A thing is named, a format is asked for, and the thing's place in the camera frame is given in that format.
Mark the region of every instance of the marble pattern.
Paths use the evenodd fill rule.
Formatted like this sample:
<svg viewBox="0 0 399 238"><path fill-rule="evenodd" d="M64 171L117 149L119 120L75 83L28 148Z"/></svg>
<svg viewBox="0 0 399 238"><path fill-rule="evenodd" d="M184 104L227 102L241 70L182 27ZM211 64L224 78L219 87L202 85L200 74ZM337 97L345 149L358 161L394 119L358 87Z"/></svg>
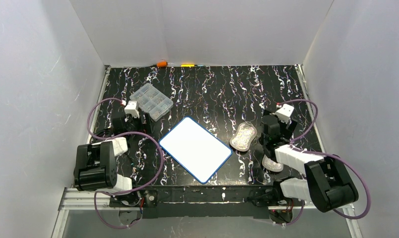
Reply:
<svg viewBox="0 0 399 238"><path fill-rule="evenodd" d="M191 116L228 145L240 123L250 121L260 135L265 108L274 109L276 102L303 98L293 65L112 68L103 98L129 100L129 95L147 82L174 102L171 111L154 124L153 137L157 140L183 117ZM294 106L293 118L299 122L294 134L297 136L307 128L311 118L305 103ZM96 120L96 131L111 126L112 115L122 111L119 103L103 103ZM320 151L314 130L297 145ZM130 169L131 160L121 156L117 158L118 173L135 178L138 184L146 183L157 172L157 149L147 139L135 136L130 142L129 154L136 172ZM297 171L288 167L276 175L264 172L262 158L263 151L256 138L248 152L233 153L206 185L268 185L276 178L299 177ZM164 169L154 185L202 184L165 154Z"/></svg>

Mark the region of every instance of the orange object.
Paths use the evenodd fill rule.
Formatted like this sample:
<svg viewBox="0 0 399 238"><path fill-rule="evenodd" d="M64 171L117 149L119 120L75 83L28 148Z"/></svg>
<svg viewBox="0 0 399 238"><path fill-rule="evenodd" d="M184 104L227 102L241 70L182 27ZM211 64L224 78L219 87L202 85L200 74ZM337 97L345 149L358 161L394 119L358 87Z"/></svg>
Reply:
<svg viewBox="0 0 399 238"><path fill-rule="evenodd" d="M157 63L157 67L166 67L167 66L167 62L166 61L162 61L160 63Z"/></svg>

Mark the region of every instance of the blue frame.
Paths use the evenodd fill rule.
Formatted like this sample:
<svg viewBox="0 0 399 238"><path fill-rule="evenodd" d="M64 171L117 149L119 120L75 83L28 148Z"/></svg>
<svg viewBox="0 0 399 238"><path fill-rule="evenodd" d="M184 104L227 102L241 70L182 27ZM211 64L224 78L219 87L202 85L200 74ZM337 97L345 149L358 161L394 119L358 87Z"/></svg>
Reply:
<svg viewBox="0 0 399 238"><path fill-rule="evenodd" d="M205 182L201 182L199 181L199 179L193 175L187 168L185 168L185 166L183 166L183 164L181 164L175 157L173 157L173 155L171 155L171 153L169 153L163 146L161 146L161 140L163 140L173 129L176 128L177 125L179 125L183 120L185 120L186 118L190 118L193 122L195 122L196 124L198 124L200 127L202 127L206 132L208 132L209 134L211 134L214 138L216 138L219 142L221 142L223 145L225 145L229 150L230 150L230 155L221 163L221 165L217 168L217 170L215 170L212 175L205 181ZM168 131L160 140L159 140L159 144L162 147L162 149L164 151L166 151L174 160L176 160L186 171L188 171L188 173L190 173L190 175L192 175L199 183L201 184L206 184L208 183L208 181L212 178L212 176L221 168L221 166L223 166L223 164L226 163L226 161L233 155L233 150L227 146L226 144L224 144L224 142L222 142L220 139L218 139L217 137L215 137L211 132L209 132L205 127L203 127L201 124L199 124L196 120L194 120L192 117L190 116L185 116L181 121L179 121L170 131Z"/></svg>

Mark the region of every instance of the robotic arm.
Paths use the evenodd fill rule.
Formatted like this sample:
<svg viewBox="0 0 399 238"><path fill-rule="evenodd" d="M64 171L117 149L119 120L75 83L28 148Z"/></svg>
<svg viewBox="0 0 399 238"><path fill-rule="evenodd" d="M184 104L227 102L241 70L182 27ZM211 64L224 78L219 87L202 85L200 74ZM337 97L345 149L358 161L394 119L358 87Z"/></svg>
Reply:
<svg viewBox="0 0 399 238"><path fill-rule="evenodd" d="M285 178L274 182L273 197L311 201L321 212L327 212L358 200L357 189L345 165L333 158L305 154L289 145L297 126L290 118L294 108L284 104L276 112L265 110L260 143L264 149L262 166L280 172L287 165L306 179Z"/></svg>

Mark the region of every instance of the whiteboard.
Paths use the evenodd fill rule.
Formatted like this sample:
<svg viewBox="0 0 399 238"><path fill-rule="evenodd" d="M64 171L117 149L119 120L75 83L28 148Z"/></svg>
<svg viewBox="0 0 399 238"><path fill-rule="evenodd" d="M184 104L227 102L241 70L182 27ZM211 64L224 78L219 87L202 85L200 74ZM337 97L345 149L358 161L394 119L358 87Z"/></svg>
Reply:
<svg viewBox="0 0 399 238"><path fill-rule="evenodd" d="M190 117L170 130L160 145L200 183L206 183L232 154L228 146Z"/></svg>

